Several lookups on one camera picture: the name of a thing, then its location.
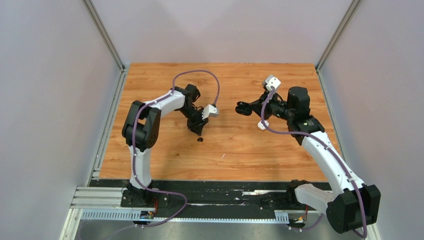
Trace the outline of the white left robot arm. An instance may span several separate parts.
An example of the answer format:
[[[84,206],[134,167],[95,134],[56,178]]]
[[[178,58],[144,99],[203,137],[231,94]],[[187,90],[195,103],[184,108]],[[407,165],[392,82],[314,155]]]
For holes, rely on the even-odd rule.
[[[140,206],[149,206],[153,201],[153,193],[146,187],[152,183],[151,151],[159,138],[161,118],[174,111],[181,112],[187,119],[188,130],[201,136],[209,120],[203,117],[204,108],[195,106],[200,96],[199,89],[188,84],[185,88],[176,86],[154,100],[136,100],[131,104],[122,136],[132,156],[131,178],[127,189],[134,194],[133,198]]]

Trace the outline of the white earbud charging case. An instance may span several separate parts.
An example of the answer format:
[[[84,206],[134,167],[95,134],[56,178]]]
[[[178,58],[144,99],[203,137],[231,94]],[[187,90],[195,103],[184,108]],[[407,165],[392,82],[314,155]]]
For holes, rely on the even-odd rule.
[[[265,120],[264,122],[260,121],[260,122],[258,122],[258,123],[257,123],[257,127],[258,127],[261,131],[266,130],[266,129],[267,129],[267,127],[269,127],[269,125],[270,125],[270,123],[269,123],[267,120]]]

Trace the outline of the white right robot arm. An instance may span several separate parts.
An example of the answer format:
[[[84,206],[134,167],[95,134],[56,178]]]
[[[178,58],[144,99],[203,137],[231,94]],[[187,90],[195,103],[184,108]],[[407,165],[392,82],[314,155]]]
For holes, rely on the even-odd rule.
[[[292,209],[307,205],[326,216],[335,232],[354,232],[362,239],[368,236],[368,226],[377,222],[381,191],[366,184],[342,159],[334,148],[325,128],[310,113],[310,96],[304,87],[291,87],[283,100],[273,86],[254,102],[239,101],[236,112],[260,116],[262,128],[275,134],[283,131],[271,129],[267,120],[277,117],[285,120],[287,131],[315,160],[324,173],[332,190],[321,190],[306,180],[292,180],[285,195],[286,204]]]

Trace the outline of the black earbud case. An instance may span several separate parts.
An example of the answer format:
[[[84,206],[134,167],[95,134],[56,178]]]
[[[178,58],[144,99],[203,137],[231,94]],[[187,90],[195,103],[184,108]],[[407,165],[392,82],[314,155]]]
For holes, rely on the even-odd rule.
[[[244,101],[237,102],[237,106],[235,107],[235,111],[237,114],[243,116],[250,116],[252,114],[251,104]]]

